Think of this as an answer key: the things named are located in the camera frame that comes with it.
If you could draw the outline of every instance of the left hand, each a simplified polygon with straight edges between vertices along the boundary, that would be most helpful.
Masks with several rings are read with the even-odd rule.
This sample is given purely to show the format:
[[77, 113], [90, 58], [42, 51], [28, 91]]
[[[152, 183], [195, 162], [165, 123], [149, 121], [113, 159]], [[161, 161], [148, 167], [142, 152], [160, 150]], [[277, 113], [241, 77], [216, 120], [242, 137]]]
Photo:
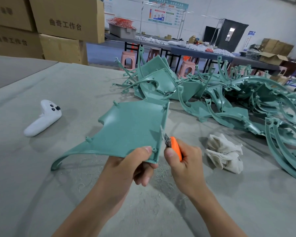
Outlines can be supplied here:
[[92, 191], [110, 219], [121, 208], [132, 181], [146, 186], [158, 164], [144, 162], [152, 153], [151, 146], [140, 147], [125, 158], [110, 156]]

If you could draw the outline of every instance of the knife handle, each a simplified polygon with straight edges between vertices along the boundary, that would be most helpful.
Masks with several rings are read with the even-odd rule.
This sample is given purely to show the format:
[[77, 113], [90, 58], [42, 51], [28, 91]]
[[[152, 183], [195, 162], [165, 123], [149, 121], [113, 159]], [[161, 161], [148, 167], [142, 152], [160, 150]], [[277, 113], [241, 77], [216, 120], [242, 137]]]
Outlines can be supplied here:
[[182, 161], [182, 153], [181, 153], [178, 142], [176, 141], [174, 136], [171, 136], [170, 139], [171, 139], [171, 148], [174, 149], [174, 151], [179, 156], [180, 161]]

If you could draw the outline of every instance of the white cloth rag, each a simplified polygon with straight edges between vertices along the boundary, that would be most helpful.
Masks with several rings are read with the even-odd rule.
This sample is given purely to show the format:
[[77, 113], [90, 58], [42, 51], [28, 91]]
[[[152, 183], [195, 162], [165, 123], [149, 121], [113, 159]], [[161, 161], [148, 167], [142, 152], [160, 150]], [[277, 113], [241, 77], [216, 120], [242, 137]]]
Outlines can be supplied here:
[[240, 174], [243, 171], [243, 163], [239, 158], [242, 155], [241, 147], [242, 144], [235, 145], [223, 134], [209, 135], [206, 153], [216, 167]]

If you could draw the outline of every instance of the blue floor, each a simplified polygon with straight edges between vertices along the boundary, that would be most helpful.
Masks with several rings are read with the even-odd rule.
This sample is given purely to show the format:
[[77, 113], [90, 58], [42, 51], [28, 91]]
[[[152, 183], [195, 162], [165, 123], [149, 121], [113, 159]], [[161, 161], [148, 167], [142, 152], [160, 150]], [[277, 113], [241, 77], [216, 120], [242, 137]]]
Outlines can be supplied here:
[[[143, 57], [146, 60], [148, 58], [148, 52], [150, 47], [144, 46], [144, 53]], [[117, 42], [117, 41], [105, 41], [101, 44], [92, 44], [87, 43], [87, 53], [88, 53], [88, 61], [90, 64], [98, 64], [98, 65], [104, 65], [104, 66], [112, 66], [112, 67], [118, 67], [118, 64], [115, 62], [115, 58], [117, 57], [119, 60], [121, 60], [122, 51], [124, 51], [124, 42]], [[202, 72], [205, 65], [205, 60], [199, 61], [199, 69]]]

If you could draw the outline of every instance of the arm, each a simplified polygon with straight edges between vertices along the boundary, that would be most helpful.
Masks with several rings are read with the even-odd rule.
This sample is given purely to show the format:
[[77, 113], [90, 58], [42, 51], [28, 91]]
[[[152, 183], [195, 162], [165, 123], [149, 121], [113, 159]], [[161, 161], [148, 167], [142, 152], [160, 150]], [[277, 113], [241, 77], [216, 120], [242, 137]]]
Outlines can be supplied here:
[[124, 159], [110, 156], [98, 181], [52, 235], [53, 237], [98, 236], [106, 222], [121, 208], [130, 185], [146, 186], [158, 164], [143, 162], [151, 155], [151, 147], [135, 149]]
[[203, 218], [211, 237], [247, 237], [221, 207], [206, 186], [203, 174], [202, 151], [177, 139], [183, 160], [171, 148], [164, 151], [166, 161], [178, 189], [185, 194]]

